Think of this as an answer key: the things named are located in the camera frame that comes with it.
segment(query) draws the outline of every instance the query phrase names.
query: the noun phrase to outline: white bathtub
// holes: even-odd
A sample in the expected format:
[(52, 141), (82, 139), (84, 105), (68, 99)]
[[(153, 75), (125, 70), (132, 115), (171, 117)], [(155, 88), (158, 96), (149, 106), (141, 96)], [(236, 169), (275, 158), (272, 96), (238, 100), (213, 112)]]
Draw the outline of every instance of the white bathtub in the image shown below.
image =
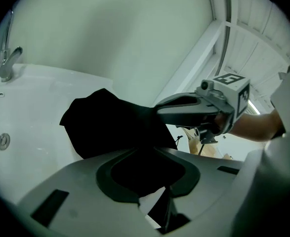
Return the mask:
[(40, 65), (13, 68), (11, 81), (0, 79), (0, 135), (10, 136), (8, 148), (0, 150), (0, 195), (17, 203), (57, 170), (81, 159), (59, 125), (71, 102), (101, 88), (113, 91), (106, 78)]

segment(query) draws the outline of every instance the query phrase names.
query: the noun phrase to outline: white wall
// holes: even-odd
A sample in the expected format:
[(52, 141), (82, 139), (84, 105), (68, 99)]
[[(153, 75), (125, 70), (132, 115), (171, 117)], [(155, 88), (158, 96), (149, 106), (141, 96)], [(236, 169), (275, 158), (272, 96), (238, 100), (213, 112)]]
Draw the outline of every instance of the white wall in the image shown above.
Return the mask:
[(182, 151), (182, 152), (186, 152), (189, 153), (190, 152), (190, 148), (189, 148), (189, 140), (187, 135), (185, 134), (185, 132), (183, 131), (182, 128), (180, 127), (176, 127), (173, 124), (167, 124), (166, 125), (167, 128), (169, 129), (169, 132), (171, 133), (174, 141), (177, 140), (178, 136), (183, 136), (182, 138), (180, 138), (179, 142), (178, 142), (178, 150)]
[(218, 141), (215, 145), (219, 153), (223, 156), (228, 154), (234, 160), (245, 160), (249, 152), (264, 147), (264, 143), (246, 140), (229, 133), (217, 136), (215, 139)]
[(202, 80), (207, 79), (207, 78), (202, 78), (201, 74), (205, 68), (205, 65), (207, 64), (207, 62), (209, 61), (209, 59), (211, 58), (212, 55), (214, 55), (213, 50), (211, 52), (209, 52), (205, 61), (201, 65), (201, 69), (200, 69), (199, 73), (196, 74), (195, 78), (192, 80), (192, 83), (187, 87), (187, 89), (186, 89), (187, 92), (194, 92), (197, 87), (201, 86)]
[(9, 46), (23, 63), (110, 78), (149, 106), (211, 21), (209, 0), (20, 0)]

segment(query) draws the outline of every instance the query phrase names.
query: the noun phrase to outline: gray plastic surface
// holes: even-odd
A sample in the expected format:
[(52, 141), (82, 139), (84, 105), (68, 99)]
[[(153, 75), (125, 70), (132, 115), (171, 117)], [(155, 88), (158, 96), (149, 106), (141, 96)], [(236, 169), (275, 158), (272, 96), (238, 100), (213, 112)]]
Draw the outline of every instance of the gray plastic surface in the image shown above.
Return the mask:
[[(280, 201), (287, 200), (290, 193), (290, 134), (272, 140), (264, 151), (249, 153), (243, 163), (172, 149), (158, 150), (191, 162), (201, 173), (189, 195), (174, 199), (177, 211), (191, 222), (166, 234), (169, 237), (248, 236), (259, 221), (265, 220), (258, 216), (263, 217)], [(70, 194), (49, 226), (56, 233), (71, 237), (159, 236), (137, 204), (114, 202), (95, 182), (97, 168), (125, 152), (108, 153), (64, 167), (29, 192), (19, 203), (20, 210), (30, 215), (54, 189), (60, 189)], [(233, 175), (217, 170), (219, 166), (241, 169)]]
[[(242, 166), (242, 162), (205, 158), (170, 149), (160, 151), (190, 161), (201, 172), (201, 179), (194, 190), (188, 196), (174, 199), (178, 212), (191, 219), (210, 207), (236, 177), (217, 168), (223, 165), (239, 169)], [(19, 208), (31, 215), (52, 191), (59, 189), (69, 192), (69, 195), (50, 223), (51, 230), (76, 237), (159, 236), (160, 233), (149, 225), (137, 204), (115, 202), (104, 195), (96, 184), (95, 174), (99, 166), (125, 152), (108, 153), (64, 167), (30, 191), (19, 203)]]
[[(234, 108), (230, 106), (222, 92), (214, 90), (214, 82), (203, 80), (207, 83), (207, 89), (197, 87), (194, 93), (178, 93), (167, 97), (159, 102), (157, 115), (165, 124), (173, 124), (181, 127), (192, 127), (198, 131), (201, 144), (216, 143), (215, 136), (228, 132), (233, 126)], [(197, 103), (192, 104), (190, 101), (176, 100), (181, 98), (196, 99)], [(225, 113), (227, 119), (221, 130), (213, 134), (212, 124), (204, 122), (205, 117), (214, 116), (218, 113)]]

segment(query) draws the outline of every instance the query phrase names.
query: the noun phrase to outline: light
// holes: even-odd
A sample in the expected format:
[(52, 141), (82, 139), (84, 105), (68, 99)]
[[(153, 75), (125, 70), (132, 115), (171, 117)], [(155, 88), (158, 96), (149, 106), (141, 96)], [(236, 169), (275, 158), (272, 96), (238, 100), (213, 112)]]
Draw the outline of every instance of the light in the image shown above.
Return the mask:
[(253, 105), (253, 103), (248, 100), (248, 103), (250, 104), (250, 106), (254, 109), (254, 111), (257, 113), (257, 114), (260, 114), (260, 112), (258, 111), (258, 109)]

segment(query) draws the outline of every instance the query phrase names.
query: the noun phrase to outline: person's arm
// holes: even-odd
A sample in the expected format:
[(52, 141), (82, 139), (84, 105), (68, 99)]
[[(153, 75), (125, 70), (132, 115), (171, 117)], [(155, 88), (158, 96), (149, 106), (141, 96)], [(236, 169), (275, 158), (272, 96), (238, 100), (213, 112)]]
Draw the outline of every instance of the person's arm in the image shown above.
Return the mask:
[[(221, 119), (216, 118), (215, 122), (219, 125)], [(229, 133), (253, 141), (268, 141), (282, 128), (280, 116), (273, 110), (270, 114), (243, 114)]]

